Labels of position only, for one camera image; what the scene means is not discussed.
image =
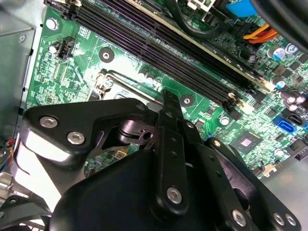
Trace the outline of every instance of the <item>motherboard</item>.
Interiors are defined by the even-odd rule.
[[[45,0],[26,109],[132,97],[159,110],[167,89],[203,140],[217,137],[233,146],[251,170],[262,169],[259,177],[290,156],[300,161],[308,154],[308,56],[280,35],[258,46],[243,43],[238,28],[262,26],[260,16],[226,17],[227,32],[198,40],[181,31],[164,0],[68,2]],[[210,14],[185,0],[179,6],[191,26],[209,29]],[[86,174],[137,149],[89,159]]]

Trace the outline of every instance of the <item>chipset chip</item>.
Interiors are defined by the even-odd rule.
[[[252,132],[244,131],[235,141],[233,141],[231,146],[244,154],[248,154],[262,141],[262,138]]]

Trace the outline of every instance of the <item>wire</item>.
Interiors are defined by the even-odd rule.
[[[254,37],[254,36],[258,35],[259,33],[263,32],[264,30],[266,30],[267,28],[269,28],[269,24],[266,23],[264,26],[260,27],[254,33],[252,33],[250,35],[245,35],[243,37],[243,39],[251,39],[252,37]]]
[[[173,19],[189,36],[197,39],[213,39],[217,38],[226,29],[223,23],[219,23],[217,27],[209,31],[196,30],[186,22],[176,0],[165,0],[165,3]]]
[[[259,37],[258,39],[255,40],[249,40],[251,44],[256,44],[256,43],[262,43],[268,40],[271,40],[272,38],[278,36],[278,33],[276,30],[271,29],[266,33],[264,36]]]

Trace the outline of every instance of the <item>black cable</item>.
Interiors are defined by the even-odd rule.
[[[306,1],[250,1],[268,24],[302,52],[308,54],[308,13],[304,4]]]
[[[225,29],[222,23],[219,23],[217,27],[209,31],[200,31],[192,28],[183,17],[179,5],[176,0],[165,0],[166,6],[169,9],[174,21],[179,27],[189,36],[197,39],[213,39],[217,38]]]

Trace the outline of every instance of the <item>electrolytic capacitor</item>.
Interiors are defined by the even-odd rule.
[[[103,158],[101,156],[97,156],[95,157],[94,165],[95,167],[99,168],[103,165],[103,162],[104,162]]]
[[[281,60],[285,57],[285,49],[279,46],[273,46],[268,50],[268,57],[274,60]]]
[[[294,95],[296,97],[296,103],[297,104],[302,104],[306,101],[306,97],[305,95],[303,94],[300,94],[299,92],[297,91],[292,91],[291,92],[292,95]]]
[[[298,106],[296,104],[291,104],[291,103],[287,103],[287,102],[283,102],[284,106],[286,108],[288,108],[291,112],[294,112],[298,109]]]
[[[151,73],[148,73],[145,75],[145,79],[149,85],[153,85],[154,75],[152,75]]]
[[[282,89],[285,87],[285,81],[281,77],[271,79],[270,83],[275,85],[277,89]]]
[[[138,77],[140,78],[140,79],[145,79],[145,74],[146,74],[146,71],[145,70],[139,70],[139,72],[138,72]]]
[[[61,43],[60,42],[54,42],[50,47],[48,47],[48,51],[51,54],[56,54],[58,50],[60,49]]]
[[[288,104],[293,104],[296,102],[296,97],[288,91],[281,91],[280,96],[283,99],[283,101]]]
[[[230,119],[228,117],[222,117],[219,119],[219,122],[223,126],[227,126],[230,123]]]

